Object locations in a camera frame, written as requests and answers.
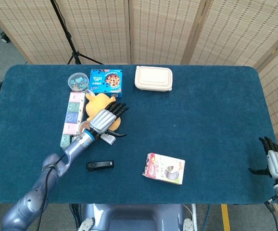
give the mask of white plastic container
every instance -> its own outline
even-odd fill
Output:
[[[74,73],[68,78],[68,86],[72,91],[85,91],[89,87],[89,78],[84,73]]]
[[[135,85],[141,90],[172,90],[173,74],[169,68],[137,66]]]

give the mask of bowl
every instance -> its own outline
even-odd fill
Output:
[[[89,88],[89,78],[84,73],[74,73],[68,78],[68,86],[72,91],[85,91]]]

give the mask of small white box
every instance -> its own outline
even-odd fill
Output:
[[[144,168],[145,177],[173,184],[182,184],[185,160],[149,153]]]

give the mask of blue box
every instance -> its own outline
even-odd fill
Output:
[[[71,123],[71,124],[76,124],[76,123],[80,123],[80,121],[78,121],[78,112],[67,112],[66,113],[66,117],[65,117],[65,123]]]
[[[122,70],[91,70],[89,89],[95,94],[122,97]]]

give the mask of tripod stand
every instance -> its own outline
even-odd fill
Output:
[[[97,60],[89,58],[89,57],[81,54],[79,51],[76,51],[75,46],[74,46],[73,41],[72,41],[72,35],[71,35],[71,33],[66,28],[65,19],[64,19],[64,17],[61,14],[61,11],[59,9],[59,5],[57,4],[56,0],[51,0],[51,4],[52,4],[52,6],[54,8],[54,11],[56,12],[56,14],[58,16],[58,19],[59,19],[60,24],[61,24],[61,26],[63,28],[63,31],[65,32],[65,36],[67,38],[67,41],[68,41],[68,43],[70,44],[70,46],[72,48],[72,56],[69,59],[69,61],[67,62],[67,64],[70,64],[70,62],[72,61],[73,58],[75,59],[75,64],[81,64],[81,61],[79,59],[80,56],[83,57],[83,58],[86,58],[88,60],[91,60],[91,61],[93,61],[93,62],[95,62],[97,64],[102,64],[101,62],[98,62]]]

